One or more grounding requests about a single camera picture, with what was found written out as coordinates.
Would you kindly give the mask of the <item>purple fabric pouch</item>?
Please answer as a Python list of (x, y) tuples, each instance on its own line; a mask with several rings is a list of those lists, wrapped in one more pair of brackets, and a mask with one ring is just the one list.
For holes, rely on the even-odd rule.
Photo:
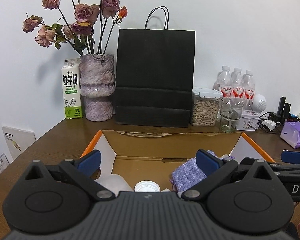
[(172, 188), (176, 192), (186, 191), (233, 159), (227, 154), (219, 158), (213, 151), (200, 149), (194, 158), (188, 159), (171, 173)]

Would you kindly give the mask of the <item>white round cap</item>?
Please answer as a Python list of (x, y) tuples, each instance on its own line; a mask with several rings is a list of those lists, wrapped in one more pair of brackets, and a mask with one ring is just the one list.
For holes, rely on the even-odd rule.
[(135, 187), (135, 192), (160, 192), (160, 186), (151, 180), (139, 181)]

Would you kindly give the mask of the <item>purple tissue pack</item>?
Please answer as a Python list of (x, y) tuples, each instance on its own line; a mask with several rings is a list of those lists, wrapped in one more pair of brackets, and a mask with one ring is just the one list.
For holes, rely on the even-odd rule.
[(280, 137), (292, 148), (300, 147), (300, 122), (286, 121)]

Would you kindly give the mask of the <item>white power adapter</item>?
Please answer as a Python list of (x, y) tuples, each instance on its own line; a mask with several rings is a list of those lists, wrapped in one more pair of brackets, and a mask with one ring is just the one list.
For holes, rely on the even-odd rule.
[(277, 114), (273, 112), (266, 112), (258, 118), (257, 124), (259, 125), (259, 129), (271, 134), (281, 133), (281, 124), (279, 122), (274, 122), (273, 120), (271, 120), (271, 114), (274, 114), (275, 119), (277, 118)]

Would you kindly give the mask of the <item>black device on desk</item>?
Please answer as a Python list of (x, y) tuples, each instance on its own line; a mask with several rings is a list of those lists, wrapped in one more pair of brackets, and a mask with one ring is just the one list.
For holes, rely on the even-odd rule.
[(281, 97), (278, 105), (277, 115), (279, 116), (279, 122), (281, 124), (285, 123), (290, 114), (291, 105), (286, 102), (285, 97)]

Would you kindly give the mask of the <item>white tin box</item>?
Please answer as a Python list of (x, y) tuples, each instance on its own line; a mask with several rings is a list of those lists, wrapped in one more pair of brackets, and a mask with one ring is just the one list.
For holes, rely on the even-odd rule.
[(261, 114), (253, 110), (243, 110), (241, 118), (237, 122), (235, 129), (238, 131), (256, 131), (259, 128), (258, 120)]

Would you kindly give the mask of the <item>red orange cardboard box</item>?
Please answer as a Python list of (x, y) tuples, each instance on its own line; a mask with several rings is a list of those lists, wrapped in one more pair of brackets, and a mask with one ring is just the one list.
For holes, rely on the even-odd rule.
[(228, 154), (236, 161), (245, 157), (273, 161), (245, 133), (142, 134), (100, 130), (83, 154), (100, 151), (102, 178), (120, 175), (131, 188), (150, 180), (164, 190), (171, 189), (171, 173), (200, 149), (212, 150), (217, 157)]

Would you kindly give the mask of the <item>clear glass cup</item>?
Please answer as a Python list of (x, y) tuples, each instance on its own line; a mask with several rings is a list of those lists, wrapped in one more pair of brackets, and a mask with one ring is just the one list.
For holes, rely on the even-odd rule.
[(220, 105), (220, 129), (225, 133), (236, 131), (244, 103), (237, 98), (222, 98)]

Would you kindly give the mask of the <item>clear food storage jar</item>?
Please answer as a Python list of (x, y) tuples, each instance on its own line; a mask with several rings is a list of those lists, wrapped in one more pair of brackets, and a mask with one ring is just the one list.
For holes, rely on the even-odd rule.
[(222, 92), (209, 88), (193, 88), (192, 126), (214, 126), (217, 120)]

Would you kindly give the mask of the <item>white booklet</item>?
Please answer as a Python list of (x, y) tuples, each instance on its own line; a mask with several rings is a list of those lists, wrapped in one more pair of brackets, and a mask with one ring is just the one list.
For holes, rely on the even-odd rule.
[(33, 131), (7, 126), (2, 126), (2, 131), (13, 160), (17, 159), (19, 155), (36, 142)]

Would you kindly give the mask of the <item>water bottle right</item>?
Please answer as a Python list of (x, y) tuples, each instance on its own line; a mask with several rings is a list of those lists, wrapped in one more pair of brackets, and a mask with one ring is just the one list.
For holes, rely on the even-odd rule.
[(243, 98), (245, 101), (244, 109), (249, 110), (251, 109), (251, 104), (255, 94), (255, 81), (253, 79), (253, 72), (250, 70), (246, 71), (246, 74), (243, 78), (244, 81), (244, 94)]

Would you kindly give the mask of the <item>water bottle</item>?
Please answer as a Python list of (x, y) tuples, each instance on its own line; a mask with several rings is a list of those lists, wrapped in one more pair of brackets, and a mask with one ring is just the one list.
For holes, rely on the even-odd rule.
[(243, 98), (245, 101), (244, 109), (249, 110), (251, 109), (251, 104), (255, 94), (255, 81), (253, 79), (253, 72), (250, 70), (246, 71), (246, 74), (243, 78), (244, 81), (244, 94)]
[(232, 92), (233, 98), (243, 98), (244, 94), (244, 83), (241, 75), (241, 68), (235, 67), (234, 72), (231, 74), (232, 79)]
[(213, 88), (223, 94), (224, 98), (230, 98), (232, 93), (233, 80), (230, 74), (230, 67), (222, 66)]

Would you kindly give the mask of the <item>green white milk carton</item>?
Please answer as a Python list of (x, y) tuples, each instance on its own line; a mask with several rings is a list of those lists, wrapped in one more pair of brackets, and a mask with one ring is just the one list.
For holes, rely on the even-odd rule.
[(83, 118), (79, 65), (80, 58), (66, 59), (61, 70), (64, 111), (67, 119)]

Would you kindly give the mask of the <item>water bottle left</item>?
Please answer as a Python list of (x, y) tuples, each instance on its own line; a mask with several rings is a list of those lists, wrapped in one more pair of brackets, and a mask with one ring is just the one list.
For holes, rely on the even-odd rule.
[(224, 98), (230, 98), (232, 93), (233, 80), (230, 74), (230, 67), (222, 66), (213, 88), (223, 94)]

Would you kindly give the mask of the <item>water bottle middle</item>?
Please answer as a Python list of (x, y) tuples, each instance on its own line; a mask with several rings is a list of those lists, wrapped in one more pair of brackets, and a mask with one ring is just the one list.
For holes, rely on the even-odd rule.
[(244, 94), (244, 83), (241, 75), (241, 68), (235, 67), (234, 72), (231, 74), (232, 79), (232, 92), (233, 98), (243, 98)]

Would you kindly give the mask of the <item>purple ceramic vase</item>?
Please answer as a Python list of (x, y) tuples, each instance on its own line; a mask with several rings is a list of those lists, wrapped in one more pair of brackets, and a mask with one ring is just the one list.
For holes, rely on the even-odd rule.
[(112, 118), (115, 91), (113, 54), (88, 54), (80, 57), (80, 85), (85, 116), (101, 122)]

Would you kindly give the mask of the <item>black paper shopping bag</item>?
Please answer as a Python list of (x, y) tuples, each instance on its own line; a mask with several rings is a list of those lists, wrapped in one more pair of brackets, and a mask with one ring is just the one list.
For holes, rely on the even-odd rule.
[(121, 29), (117, 46), (118, 124), (187, 127), (192, 111), (195, 31)]

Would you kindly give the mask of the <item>dried rose bouquet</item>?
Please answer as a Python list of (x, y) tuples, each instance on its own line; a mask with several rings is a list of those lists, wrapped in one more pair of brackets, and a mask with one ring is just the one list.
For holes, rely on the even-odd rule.
[(128, 15), (127, 7), (119, 0), (98, 0), (97, 4), (71, 0), (74, 21), (66, 19), (61, 10), (61, 0), (42, 0), (45, 10), (59, 11), (61, 18), (53, 24), (46, 24), (37, 15), (27, 15), (23, 20), (22, 31), (37, 31), (35, 42), (41, 47), (54, 46), (60, 49), (63, 43), (69, 44), (79, 55), (105, 55), (115, 26), (119, 26)]

